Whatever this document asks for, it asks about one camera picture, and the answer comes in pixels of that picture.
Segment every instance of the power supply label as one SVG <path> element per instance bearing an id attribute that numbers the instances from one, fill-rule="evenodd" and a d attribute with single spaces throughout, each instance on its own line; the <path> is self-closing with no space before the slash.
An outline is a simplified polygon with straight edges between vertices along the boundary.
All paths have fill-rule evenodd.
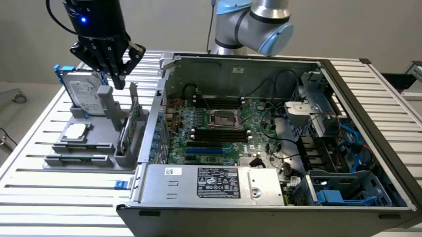
<path id="1" fill-rule="evenodd" d="M 197 168 L 198 198 L 240 198 L 236 168 Z"/>

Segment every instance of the white wall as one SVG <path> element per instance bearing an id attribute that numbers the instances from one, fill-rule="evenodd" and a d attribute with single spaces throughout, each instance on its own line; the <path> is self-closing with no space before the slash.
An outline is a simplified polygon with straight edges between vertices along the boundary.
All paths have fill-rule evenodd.
<path id="1" fill-rule="evenodd" d="M 56 82 L 54 63 L 76 64 L 76 37 L 49 19 L 44 0 L 1 0 L 0 80 Z M 209 0 L 120 0 L 126 32 L 148 49 L 204 51 Z M 284 55 L 368 58 L 383 72 L 422 60 L 420 0 L 291 0 Z M 52 9 L 68 26 L 58 0 Z"/>

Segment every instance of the slotted metal table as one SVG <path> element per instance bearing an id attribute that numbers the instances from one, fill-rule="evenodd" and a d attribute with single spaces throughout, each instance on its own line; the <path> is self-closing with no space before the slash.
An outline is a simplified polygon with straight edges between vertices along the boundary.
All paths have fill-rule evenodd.
<path id="1" fill-rule="evenodd" d="M 137 84 L 144 109 L 150 108 L 162 53 L 148 51 L 126 77 L 126 82 Z M 328 60 L 422 185 L 419 114 L 371 64 L 357 59 Z M 128 88 L 113 91 L 122 108 L 130 105 L 128 95 Z M 113 186 L 116 180 L 128 180 L 133 173 L 42 169 L 44 155 L 50 152 L 70 117 L 69 106 L 70 100 L 61 88 L 0 168 L 0 236 L 132 236 L 114 212 L 114 205 L 128 200 L 129 191 L 114 190 Z M 392 236 L 422 236 L 422 224 L 376 235 Z"/>

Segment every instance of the blue pcie slot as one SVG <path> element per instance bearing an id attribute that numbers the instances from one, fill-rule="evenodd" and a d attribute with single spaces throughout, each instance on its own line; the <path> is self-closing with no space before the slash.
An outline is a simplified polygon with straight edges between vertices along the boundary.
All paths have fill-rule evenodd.
<path id="1" fill-rule="evenodd" d="M 185 149 L 185 154 L 213 154 L 213 155 L 221 155 L 224 153 L 222 148 L 221 149 Z"/>

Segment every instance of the green circuit board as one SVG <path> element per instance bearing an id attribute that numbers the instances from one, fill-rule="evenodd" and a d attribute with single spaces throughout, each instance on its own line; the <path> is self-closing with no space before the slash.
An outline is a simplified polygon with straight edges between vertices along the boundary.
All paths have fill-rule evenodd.
<path id="1" fill-rule="evenodd" d="M 169 133 L 169 149 L 168 164 L 214 164 L 214 165 L 236 165 L 239 158 L 253 158 L 256 154 L 267 156 L 264 153 L 265 144 L 273 147 L 275 141 L 267 138 L 261 133 L 261 118 L 264 111 L 256 109 L 257 105 L 264 102 L 259 100 L 248 100 L 237 110 L 220 109 L 198 109 L 184 101 L 177 104 L 177 100 L 168 104 L 174 105 L 166 108 L 166 126 Z M 222 126 L 210 123 L 212 114 L 216 115 L 232 113 L 236 116 L 236 126 Z M 269 116 L 265 116 L 263 122 L 269 124 Z M 264 133 L 276 137 L 275 130 L 265 127 Z M 222 142 L 222 154 L 194 154 L 196 159 L 186 160 L 186 143 L 192 142 L 189 131 L 196 129 L 226 129 L 226 130 L 248 130 L 252 137 L 248 142 Z"/>

